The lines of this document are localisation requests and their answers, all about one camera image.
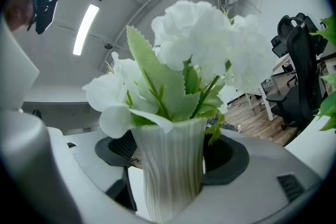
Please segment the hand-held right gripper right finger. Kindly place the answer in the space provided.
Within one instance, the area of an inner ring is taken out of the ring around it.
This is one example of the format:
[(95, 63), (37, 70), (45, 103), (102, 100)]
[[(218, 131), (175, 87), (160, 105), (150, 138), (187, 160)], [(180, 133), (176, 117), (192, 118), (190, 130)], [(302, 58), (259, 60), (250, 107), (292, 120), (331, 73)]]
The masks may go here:
[(273, 142), (223, 130), (203, 149), (201, 192), (173, 223), (288, 223), (321, 185), (313, 170)]

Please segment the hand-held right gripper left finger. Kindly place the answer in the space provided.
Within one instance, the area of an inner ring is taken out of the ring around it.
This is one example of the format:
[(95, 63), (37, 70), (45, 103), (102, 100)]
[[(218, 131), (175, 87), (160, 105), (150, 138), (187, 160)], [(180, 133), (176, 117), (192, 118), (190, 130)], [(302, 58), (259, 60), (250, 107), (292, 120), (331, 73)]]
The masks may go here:
[(80, 211), (137, 211), (128, 174), (136, 145), (129, 132), (113, 139), (102, 131), (63, 135), (54, 127), (47, 130), (61, 177)]

